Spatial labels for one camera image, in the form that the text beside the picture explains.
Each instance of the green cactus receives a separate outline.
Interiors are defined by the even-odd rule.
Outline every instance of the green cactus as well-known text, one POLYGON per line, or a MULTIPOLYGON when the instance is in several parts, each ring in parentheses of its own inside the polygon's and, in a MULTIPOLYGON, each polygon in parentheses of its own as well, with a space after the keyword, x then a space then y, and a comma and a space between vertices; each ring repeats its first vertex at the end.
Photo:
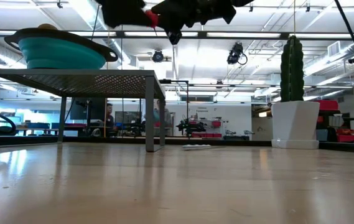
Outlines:
POLYGON ((293 35, 287 41, 282 53, 281 102, 304 100, 303 57, 302 44, 293 35))

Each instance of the white pot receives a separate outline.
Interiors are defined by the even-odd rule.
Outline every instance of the white pot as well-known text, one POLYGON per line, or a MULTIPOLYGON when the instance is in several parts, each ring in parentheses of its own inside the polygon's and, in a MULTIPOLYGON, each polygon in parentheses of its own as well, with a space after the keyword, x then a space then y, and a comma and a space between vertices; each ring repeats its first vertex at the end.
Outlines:
POLYGON ((319 103, 292 101, 272 106, 272 147, 284 149, 318 149, 316 123, 319 103))

